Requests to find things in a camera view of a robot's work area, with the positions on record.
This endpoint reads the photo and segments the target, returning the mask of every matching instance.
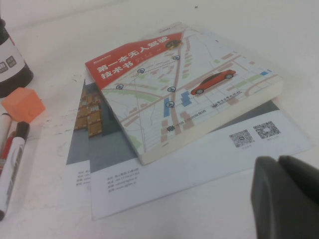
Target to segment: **bottle label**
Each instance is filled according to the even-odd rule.
[[[0,82],[9,79],[25,66],[25,61],[10,38],[0,45]]]

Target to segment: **bottle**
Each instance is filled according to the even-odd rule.
[[[8,96],[18,87],[27,86],[33,73],[22,58],[0,18],[0,98]]]

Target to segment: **qr code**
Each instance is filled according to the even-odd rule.
[[[229,136],[237,148],[255,142],[248,130],[243,130]]]
[[[280,134],[279,129],[271,121],[254,126],[254,129],[262,139]]]

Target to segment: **orange cube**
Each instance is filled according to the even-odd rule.
[[[1,104],[15,121],[30,123],[45,107],[33,89],[17,88]]]

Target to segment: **white table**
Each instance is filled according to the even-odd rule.
[[[297,157],[319,167],[318,1],[2,0],[1,7],[35,74],[29,87],[46,106],[31,124],[1,238],[256,238],[252,170],[95,222],[89,206],[59,207],[72,131],[57,134],[59,126],[47,120],[59,124],[75,117],[84,62],[175,21],[215,31],[286,77],[275,103],[314,144]]]

